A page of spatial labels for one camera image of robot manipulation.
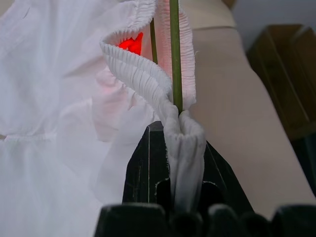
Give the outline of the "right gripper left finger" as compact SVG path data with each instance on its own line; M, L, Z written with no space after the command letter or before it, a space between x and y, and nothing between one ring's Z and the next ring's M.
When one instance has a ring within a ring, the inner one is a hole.
M169 163L160 121L146 127L128 162L122 202L171 204Z

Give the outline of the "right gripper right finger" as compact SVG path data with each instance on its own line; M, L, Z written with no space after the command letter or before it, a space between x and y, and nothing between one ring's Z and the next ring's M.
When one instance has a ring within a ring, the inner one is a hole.
M202 215L206 215L208 208L214 204L225 204L237 215L253 211L231 166L209 143L206 143L202 181Z

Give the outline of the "olive green wire hanger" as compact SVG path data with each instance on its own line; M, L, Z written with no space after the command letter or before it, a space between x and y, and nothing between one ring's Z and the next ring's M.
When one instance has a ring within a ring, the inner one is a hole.
M182 98L182 75L181 75L181 53L180 53L180 29L179 29L179 4L178 0L168 0L170 21L170 46L172 64L172 84L169 84L168 76L162 72L159 77L162 84L156 78L151 89L151 105L161 120L166 119L169 114L174 116L180 114L183 109Z

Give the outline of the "white shorts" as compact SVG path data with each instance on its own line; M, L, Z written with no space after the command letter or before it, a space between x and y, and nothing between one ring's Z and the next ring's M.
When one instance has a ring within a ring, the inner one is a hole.
M0 17L0 237L92 237L158 120L174 208L196 208L205 136L188 113L195 54L182 10L179 23L181 113L168 0L15 0Z

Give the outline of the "brown wooden furniture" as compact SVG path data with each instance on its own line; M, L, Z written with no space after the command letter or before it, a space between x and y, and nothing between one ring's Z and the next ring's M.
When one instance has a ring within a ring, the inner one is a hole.
M268 25L247 52L290 140L316 133L316 32Z

